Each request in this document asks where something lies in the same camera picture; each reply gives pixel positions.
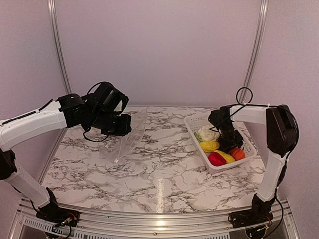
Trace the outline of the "orange toy pumpkin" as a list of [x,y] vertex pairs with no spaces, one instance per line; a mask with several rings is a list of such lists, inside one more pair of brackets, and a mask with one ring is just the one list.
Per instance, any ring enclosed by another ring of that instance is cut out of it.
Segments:
[[235,149],[231,150],[231,156],[236,161],[239,161],[239,160],[242,160],[242,159],[246,158],[245,152],[242,149],[240,149],[240,148],[235,148]]

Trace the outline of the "red toy bell pepper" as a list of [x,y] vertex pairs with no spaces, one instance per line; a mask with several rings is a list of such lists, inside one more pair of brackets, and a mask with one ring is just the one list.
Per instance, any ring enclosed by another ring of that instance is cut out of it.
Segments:
[[212,152],[208,156],[208,160],[213,166],[216,166],[216,167],[227,164],[227,161],[217,152]]

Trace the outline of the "clear zip top bag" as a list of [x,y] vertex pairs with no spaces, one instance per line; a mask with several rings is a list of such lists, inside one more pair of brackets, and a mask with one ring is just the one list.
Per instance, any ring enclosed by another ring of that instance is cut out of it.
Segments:
[[110,136],[100,147],[100,155],[109,162],[117,163],[121,158],[131,153],[141,142],[148,116],[148,108],[129,112],[131,115],[132,131],[125,136]]

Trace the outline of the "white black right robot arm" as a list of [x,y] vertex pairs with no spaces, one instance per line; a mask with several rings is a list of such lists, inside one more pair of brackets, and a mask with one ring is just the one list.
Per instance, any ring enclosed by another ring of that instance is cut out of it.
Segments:
[[211,111],[208,121],[221,134],[222,151],[230,152],[240,146],[242,136],[234,122],[261,124],[266,127],[268,159],[266,171],[251,208],[232,212],[229,221],[234,228],[263,223],[273,218],[271,206],[286,173],[288,157],[299,140],[299,128],[287,105],[228,105]]

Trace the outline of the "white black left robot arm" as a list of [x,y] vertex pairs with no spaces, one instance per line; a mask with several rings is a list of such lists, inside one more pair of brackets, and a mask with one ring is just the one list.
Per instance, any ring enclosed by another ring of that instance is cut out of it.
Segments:
[[42,186],[18,162],[14,149],[54,131],[81,126],[83,137],[98,129],[107,139],[131,132],[131,116],[123,111],[127,95],[109,82],[99,82],[81,96],[70,93],[40,108],[0,122],[0,179],[29,198],[36,216],[58,226],[77,225],[79,212],[62,208],[51,189]]

